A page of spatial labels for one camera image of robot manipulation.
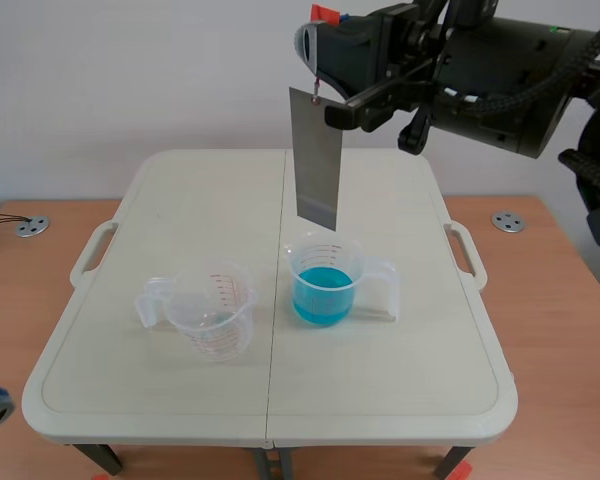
measuring cup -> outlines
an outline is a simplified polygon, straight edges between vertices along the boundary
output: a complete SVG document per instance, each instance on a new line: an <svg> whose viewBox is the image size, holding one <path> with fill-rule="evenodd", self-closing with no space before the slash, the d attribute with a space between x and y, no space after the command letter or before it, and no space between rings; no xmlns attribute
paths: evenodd
<svg viewBox="0 0 600 480"><path fill-rule="evenodd" d="M300 317L318 325L333 325L351 311L362 281L381 278L389 287L389 315L398 319L400 275L390 262L365 257L357 243L335 234L307 234L285 249L293 275L293 307Z"/></svg>
<svg viewBox="0 0 600 480"><path fill-rule="evenodd" d="M135 307L145 327L154 326L162 314L204 357L225 361L249 345L256 302L247 272L217 262L176 278L149 279Z"/></svg>

measuring cup handle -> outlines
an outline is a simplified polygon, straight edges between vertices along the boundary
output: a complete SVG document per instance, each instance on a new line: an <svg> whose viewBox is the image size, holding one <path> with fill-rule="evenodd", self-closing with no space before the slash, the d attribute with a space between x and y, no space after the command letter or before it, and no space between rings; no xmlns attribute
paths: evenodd
<svg viewBox="0 0 600 480"><path fill-rule="evenodd" d="M134 305L145 328L158 323L160 312L169 301L174 285L175 279L158 277L150 278L144 284L144 293L136 297Z"/></svg>
<svg viewBox="0 0 600 480"><path fill-rule="evenodd" d="M397 322L400 316L400 273L395 265L387 260L376 257L367 257L365 276L380 278L389 285L389 315Z"/></svg>

red tag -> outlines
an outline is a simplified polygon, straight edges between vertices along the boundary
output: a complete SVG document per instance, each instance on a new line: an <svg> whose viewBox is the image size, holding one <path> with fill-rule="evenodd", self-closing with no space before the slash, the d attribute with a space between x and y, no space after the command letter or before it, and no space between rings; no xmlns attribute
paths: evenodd
<svg viewBox="0 0 600 480"><path fill-rule="evenodd" d="M448 480L467 480L471 472L473 471L473 467L468 462L460 462L456 468L453 469L451 475L449 475Z"/></svg>
<svg viewBox="0 0 600 480"><path fill-rule="evenodd" d="M340 24L340 12L327 7L321 7L314 3L311 6L311 21L314 22L316 20L324 20L329 25L337 26Z"/></svg>

gray metal sheet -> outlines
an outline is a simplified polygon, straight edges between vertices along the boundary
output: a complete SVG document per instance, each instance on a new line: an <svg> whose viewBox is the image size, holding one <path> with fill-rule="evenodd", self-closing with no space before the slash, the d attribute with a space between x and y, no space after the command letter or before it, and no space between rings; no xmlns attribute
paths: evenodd
<svg viewBox="0 0 600 480"><path fill-rule="evenodd" d="M298 216L335 231L342 130L324 122L325 107L337 103L320 98L315 105L312 96L289 89Z"/></svg>

metal plate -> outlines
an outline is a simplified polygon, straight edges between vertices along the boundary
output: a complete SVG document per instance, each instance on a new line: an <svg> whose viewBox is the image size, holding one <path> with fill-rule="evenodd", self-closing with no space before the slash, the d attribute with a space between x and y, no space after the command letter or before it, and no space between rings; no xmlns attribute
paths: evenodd
<svg viewBox="0 0 600 480"><path fill-rule="evenodd" d="M299 217L336 229L342 130L324 122L324 109L336 102L289 89L296 205Z"/></svg>
<svg viewBox="0 0 600 480"><path fill-rule="evenodd" d="M503 210L491 216L491 222L503 232L518 233L524 229L524 220L520 215Z"/></svg>
<svg viewBox="0 0 600 480"><path fill-rule="evenodd" d="M49 218L45 216L30 217L29 222L20 222L16 227L16 235L19 237L33 237L44 232L49 227Z"/></svg>

